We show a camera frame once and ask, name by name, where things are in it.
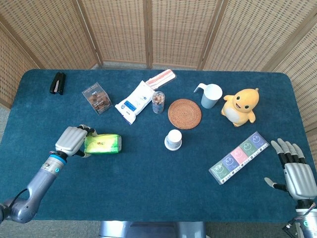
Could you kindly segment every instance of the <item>small white cup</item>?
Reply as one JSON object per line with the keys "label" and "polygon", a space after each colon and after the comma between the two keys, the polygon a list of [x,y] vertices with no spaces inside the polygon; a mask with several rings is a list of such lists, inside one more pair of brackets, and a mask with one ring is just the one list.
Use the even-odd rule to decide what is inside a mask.
{"label": "small white cup", "polygon": [[178,150],[182,145],[182,133],[179,130],[171,130],[165,137],[165,147],[171,151]]}

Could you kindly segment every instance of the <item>green sticker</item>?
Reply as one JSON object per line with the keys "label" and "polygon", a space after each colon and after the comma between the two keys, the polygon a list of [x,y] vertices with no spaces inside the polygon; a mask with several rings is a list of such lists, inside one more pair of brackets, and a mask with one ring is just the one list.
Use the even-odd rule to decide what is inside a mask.
{"label": "green sticker", "polygon": [[253,145],[250,140],[245,140],[240,144],[240,148],[246,153],[247,156],[251,156],[257,151],[257,148]]}
{"label": "green sticker", "polygon": [[219,161],[217,164],[211,167],[213,175],[215,175],[219,180],[223,179],[229,174],[229,170]]}

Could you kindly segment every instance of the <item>purple sticker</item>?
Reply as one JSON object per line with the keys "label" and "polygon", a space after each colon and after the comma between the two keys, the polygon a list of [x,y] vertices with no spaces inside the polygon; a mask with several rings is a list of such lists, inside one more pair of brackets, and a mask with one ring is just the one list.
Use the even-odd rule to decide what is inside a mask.
{"label": "purple sticker", "polygon": [[261,148],[266,142],[263,140],[262,136],[255,132],[253,135],[249,137],[249,140],[253,143],[253,145],[259,149]]}
{"label": "purple sticker", "polygon": [[221,160],[223,165],[229,170],[233,171],[236,167],[239,166],[239,163],[233,158],[232,155],[228,154]]}

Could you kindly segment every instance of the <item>white snack package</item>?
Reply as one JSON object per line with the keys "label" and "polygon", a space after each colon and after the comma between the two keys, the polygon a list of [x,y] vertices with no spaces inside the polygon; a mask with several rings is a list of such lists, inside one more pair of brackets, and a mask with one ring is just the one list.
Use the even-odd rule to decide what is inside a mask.
{"label": "white snack package", "polygon": [[115,105],[115,108],[118,109],[124,119],[131,125],[135,121],[136,116],[152,100],[153,94],[154,90],[144,81],[141,81],[126,99]]}

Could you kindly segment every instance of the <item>woven room divider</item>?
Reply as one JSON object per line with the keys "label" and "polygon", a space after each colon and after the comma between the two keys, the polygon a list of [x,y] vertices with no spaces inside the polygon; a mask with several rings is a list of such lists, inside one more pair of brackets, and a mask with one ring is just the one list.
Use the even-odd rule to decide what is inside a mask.
{"label": "woven room divider", "polygon": [[0,103],[8,108],[34,67],[115,61],[284,72],[317,161],[316,0],[2,0],[0,27]]}
{"label": "woven room divider", "polygon": [[35,68],[31,59],[0,28],[0,103],[10,108],[24,72]]}

